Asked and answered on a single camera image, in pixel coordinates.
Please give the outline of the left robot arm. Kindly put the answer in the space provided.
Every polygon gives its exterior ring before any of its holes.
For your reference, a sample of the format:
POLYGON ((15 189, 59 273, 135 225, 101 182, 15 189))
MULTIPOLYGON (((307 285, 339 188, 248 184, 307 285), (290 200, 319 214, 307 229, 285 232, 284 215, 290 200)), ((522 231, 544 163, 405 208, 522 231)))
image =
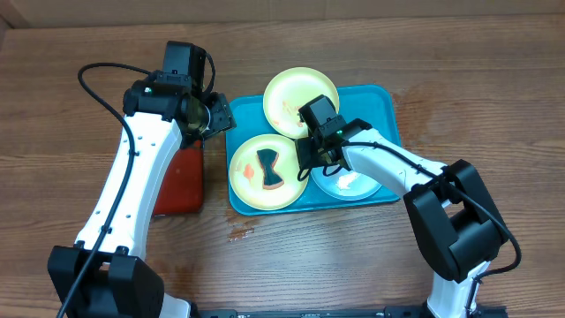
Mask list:
POLYGON ((229 105, 201 71, 149 72, 124 94, 121 143, 92 215, 72 246, 54 246, 48 272, 60 317, 188 317, 145 262, 163 178, 176 154, 234 127, 229 105))

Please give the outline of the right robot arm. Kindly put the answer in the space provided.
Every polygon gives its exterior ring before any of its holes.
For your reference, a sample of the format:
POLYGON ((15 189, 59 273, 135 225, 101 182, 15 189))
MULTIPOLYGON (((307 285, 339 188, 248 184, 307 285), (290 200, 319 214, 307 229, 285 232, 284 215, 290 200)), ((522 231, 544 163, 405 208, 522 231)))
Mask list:
POLYGON ((304 122, 296 142, 302 172, 337 166, 374 179, 403 199, 418 249, 434 272, 426 301, 434 317, 477 317, 476 296, 511 235, 475 168, 434 162, 397 146, 370 124, 335 117, 304 122))

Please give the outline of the yellow-green plate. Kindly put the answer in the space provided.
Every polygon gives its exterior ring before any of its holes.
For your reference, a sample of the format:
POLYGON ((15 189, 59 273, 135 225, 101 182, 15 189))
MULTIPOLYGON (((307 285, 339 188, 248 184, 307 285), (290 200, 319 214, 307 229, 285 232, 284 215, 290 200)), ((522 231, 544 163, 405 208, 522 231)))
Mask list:
POLYGON ((278 73, 267 85, 263 110, 267 121, 291 139, 304 138, 307 126, 298 110, 319 95, 325 95, 339 112, 340 101, 334 83, 322 72, 308 67, 294 67, 278 73))
POLYGON ((286 208, 306 189, 308 181, 298 179, 299 167, 294 141, 279 134, 261 134, 244 142, 230 160, 229 181, 236 196, 258 210, 286 208), (275 190, 262 188, 263 171, 257 151, 269 148, 279 154, 275 171, 284 184, 275 190))

